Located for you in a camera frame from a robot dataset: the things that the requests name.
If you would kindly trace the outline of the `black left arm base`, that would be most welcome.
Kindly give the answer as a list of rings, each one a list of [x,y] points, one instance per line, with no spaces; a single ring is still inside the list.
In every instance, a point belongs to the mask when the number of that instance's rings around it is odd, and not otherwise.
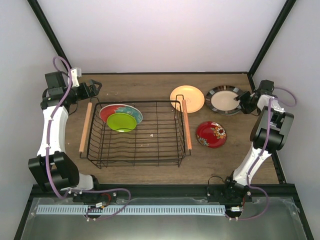
[[[83,203],[83,204],[96,204],[100,202],[106,203],[115,203],[117,200],[117,195],[114,192],[108,193],[86,193],[77,194],[72,197],[74,203]]]

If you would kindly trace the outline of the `red floral plate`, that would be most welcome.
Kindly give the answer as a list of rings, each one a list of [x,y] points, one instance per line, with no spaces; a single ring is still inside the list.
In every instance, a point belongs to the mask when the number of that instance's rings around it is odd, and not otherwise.
[[[227,141],[227,133],[222,125],[214,121],[202,122],[196,128],[197,141],[205,147],[216,149]]]

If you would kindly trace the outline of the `yellow orange plate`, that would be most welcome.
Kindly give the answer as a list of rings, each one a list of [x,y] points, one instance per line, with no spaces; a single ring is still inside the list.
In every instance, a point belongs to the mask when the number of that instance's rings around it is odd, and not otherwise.
[[[176,87],[170,94],[170,100],[172,106],[177,110],[179,110],[180,107],[176,101],[182,104],[182,100],[185,100],[188,114],[199,111],[205,103],[205,97],[201,90],[192,85]]]

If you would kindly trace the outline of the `lime green plate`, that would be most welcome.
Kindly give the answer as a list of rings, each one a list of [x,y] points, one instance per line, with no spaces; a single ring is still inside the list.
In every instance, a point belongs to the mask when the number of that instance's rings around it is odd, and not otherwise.
[[[111,130],[120,133],[130,132],[137,126],[137,121],[133,116],[122,112],[110,115],[106,123]]]

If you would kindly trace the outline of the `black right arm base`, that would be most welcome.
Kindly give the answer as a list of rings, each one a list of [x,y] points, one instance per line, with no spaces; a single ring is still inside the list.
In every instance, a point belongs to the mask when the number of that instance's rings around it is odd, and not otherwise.
[[[222,180],[222,185],[211,184],[212,179]],[[216,202],[225,205],[225,215],[229,219],[238,220],[242,215],[245,203],[251,202],[251,192],[246,185],[241,185],[227,176],[223,179],[213,175],[207,181],[206,195],[209,202]]]

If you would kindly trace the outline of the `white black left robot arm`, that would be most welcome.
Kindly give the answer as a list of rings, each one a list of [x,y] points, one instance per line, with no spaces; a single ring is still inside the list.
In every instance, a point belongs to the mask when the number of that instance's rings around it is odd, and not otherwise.
[[[70,106],[81,100],[95,98],[102,84],[95,80],[89,83],[78,80],[82,76],[80,68],[72,68],[69,79],[71,88],[64,81],[65,72],[45,74],[47,88],[42,93],[40,107],[44,117],[40,148],[35,158],[28,161],[28,168],[43,192],[53,189],[68,193],[82,192],[89,201],[97,202],[102,189],[95,185],[93,175],[79,172],[65,150],[65,132],[70,116]]]

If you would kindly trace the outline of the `black rimmed cream plate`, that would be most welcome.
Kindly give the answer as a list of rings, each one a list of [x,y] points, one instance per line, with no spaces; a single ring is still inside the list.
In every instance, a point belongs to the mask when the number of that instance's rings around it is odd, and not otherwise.
[[[205,104],[217,114],[225,111],[241,110],[240,101],[234,98],[244,91],[232,85],[220,85],[212,88],[205,96]]]

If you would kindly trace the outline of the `light green flower plate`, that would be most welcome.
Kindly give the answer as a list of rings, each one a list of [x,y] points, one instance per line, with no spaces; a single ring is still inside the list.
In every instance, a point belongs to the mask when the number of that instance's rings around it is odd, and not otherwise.
[[[222,113],[222,115],[224,115],[224,116],[233,116],[233,115],[236,115],[236,114],[238,114],[240,112],[241,112],[240,109],[234,109],[232,111],[225,111],[225,112]]]

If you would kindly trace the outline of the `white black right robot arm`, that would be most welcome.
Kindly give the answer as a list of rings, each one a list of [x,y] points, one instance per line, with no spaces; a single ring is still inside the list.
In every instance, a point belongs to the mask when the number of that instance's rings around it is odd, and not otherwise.
[[[294,121],[294,115],[285,111],[273,94],[274,82],[262,80],[257,89],[242,93],[235,99],[241,111],[250,114],[258,111],[258,119],[251,131],[250,149],[240,166],[225,179],[223,198],[229,202],[242,199],[262,163],[285,145]]]

